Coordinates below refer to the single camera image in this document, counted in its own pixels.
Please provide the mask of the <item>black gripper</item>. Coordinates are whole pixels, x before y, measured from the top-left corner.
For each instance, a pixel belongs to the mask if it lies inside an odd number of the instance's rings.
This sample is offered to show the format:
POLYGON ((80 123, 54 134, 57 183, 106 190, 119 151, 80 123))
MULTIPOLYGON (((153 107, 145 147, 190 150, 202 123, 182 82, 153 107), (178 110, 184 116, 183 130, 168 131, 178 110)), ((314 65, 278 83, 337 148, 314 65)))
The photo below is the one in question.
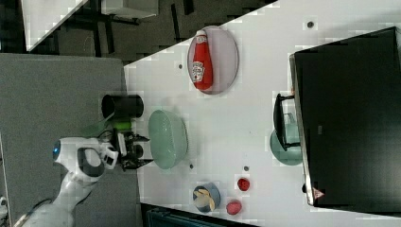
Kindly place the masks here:
POLYGON ((119 152, 118 163, 123 170, 137 169, 152 162, 152 159, 134 160, 132 156, 132 142, 148 142, 146 136, 131 131, 113 130, 114 146, 119 152))

